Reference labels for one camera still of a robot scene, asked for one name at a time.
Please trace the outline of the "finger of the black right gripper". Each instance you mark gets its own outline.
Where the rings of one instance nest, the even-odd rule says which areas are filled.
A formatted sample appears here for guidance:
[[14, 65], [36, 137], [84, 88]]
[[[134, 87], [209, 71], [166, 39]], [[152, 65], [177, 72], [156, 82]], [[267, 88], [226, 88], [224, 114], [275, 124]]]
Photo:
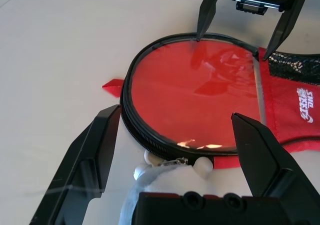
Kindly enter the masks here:
[[196, 40], [199, 42], [209, 29], [216, 14], [216, 4], [218, 0], [203, 0], [197, 20]]
[[298, 20], [305, 0], [290, 0], [288, 9], [281, 15], [271, 36], [263, 60], [267, 60], [287, 39]]

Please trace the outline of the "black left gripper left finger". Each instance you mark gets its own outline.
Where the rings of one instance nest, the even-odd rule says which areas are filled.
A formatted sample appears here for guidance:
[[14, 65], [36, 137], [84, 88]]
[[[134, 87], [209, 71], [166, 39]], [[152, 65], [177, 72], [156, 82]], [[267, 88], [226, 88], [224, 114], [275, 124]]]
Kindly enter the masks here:
[[91, 200], [105, 192], [116, 146], [121, 107], [101, 110], [71, 143], [32, 225], [81, 225]]

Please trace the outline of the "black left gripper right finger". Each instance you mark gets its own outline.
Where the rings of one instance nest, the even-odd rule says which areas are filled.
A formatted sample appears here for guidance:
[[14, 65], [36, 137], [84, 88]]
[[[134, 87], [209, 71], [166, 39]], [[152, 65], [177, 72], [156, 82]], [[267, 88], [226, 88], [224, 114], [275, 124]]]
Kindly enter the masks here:
[[254, 197], [276, 199], [293, 225], [320, 223], [320, 195], [295, 159], [257, 120], [231, 116], [238, 159]]

